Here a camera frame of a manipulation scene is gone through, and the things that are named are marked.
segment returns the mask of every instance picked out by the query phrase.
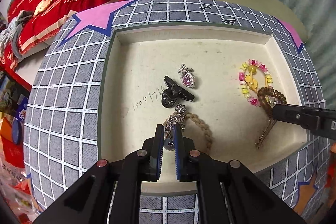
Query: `gold pattern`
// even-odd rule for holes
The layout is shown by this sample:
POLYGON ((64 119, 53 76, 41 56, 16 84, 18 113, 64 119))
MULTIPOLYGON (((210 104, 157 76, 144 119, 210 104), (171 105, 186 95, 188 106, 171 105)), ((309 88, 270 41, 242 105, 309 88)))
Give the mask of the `gold pattern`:
POLYGON ((40 12, 45 11, 53 0, 41 0, 39 4, 36 6, 34 16, 38 15, 40 12))

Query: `pink gemstone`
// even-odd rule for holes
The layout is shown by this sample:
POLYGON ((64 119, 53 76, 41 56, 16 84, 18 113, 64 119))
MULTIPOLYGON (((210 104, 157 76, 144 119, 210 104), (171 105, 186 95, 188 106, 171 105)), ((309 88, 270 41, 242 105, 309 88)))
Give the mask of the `pink gemstone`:
POLYGON ((184 85, 186 85, 186 86, 190 86, 192 80, 190 79, 189 76, 185 76, 185 77, 183 77, 182 82, 183 82, 184 85))

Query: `white tray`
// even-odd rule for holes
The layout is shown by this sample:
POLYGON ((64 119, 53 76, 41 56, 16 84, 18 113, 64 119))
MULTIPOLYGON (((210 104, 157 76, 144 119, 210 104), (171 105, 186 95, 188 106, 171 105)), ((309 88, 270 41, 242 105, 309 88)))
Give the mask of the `white tray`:
MULTIPOLYGON (((210 153, 213 159, 237 159, 257 172, 288 157, 305 144, 307 132, 300 126, 277 122, 264 147, 256 148, 267 117, 261 107, 252 106, 241 93, 239 68, 248 59, 263 62, 272 74, 274 88, 285 94, 289 104, 301 105, 292 71, 272 35, 210 24, 147 25, 117 31, 102 77, 99 157, 121 160, 154 136, 156 125, 174 112, 161 104, 159 93, 166 88, 164 76, 181 83, 177 71, 182 63, 194 69, 196 88, 186 89, 196 99, 179 103, 209 125, 214 138, 210 153)), ((260 71, 256 79, 260 86, 264 85, 260 71)), ((187 121, 184 136, 204 151, 204 136, 193 122, 187 121)), ((195 183, 176 180, 174 152, 166 150, 159 182, 142 184, 142 191, 152 194, 195 189, 195 183)))

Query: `silver pendant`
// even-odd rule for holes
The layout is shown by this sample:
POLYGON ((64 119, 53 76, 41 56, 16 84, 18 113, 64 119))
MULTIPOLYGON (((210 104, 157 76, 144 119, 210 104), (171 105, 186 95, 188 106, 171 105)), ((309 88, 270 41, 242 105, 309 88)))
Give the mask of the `silver pendant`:
POLYGON ((168 151, 173 151, 175 149, 174 143, 171 138, 165 139, 165 141, 163 142, 163 147, 168 151))
POLYGON ((182 79, 182 84, 188 88, 195 87, 195 76, 192 74, 193 71, 193 69, 187 68, 185 64, 182 64, 181 68, 178 70, 180 78, 182 79))

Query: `black hair clip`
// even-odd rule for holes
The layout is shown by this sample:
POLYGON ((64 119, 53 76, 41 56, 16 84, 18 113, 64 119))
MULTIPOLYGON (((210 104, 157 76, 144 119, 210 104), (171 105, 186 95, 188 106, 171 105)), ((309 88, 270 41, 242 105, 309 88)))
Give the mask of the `black hair clip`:
POLYGON ((162 93, 161 103, 166 108, 171 108, 178 98, 192 102, 195 98, 190 92, 186 91, 184 88, 179 86, 174 80, 165 76, 165 83, 167 89, 162 93))

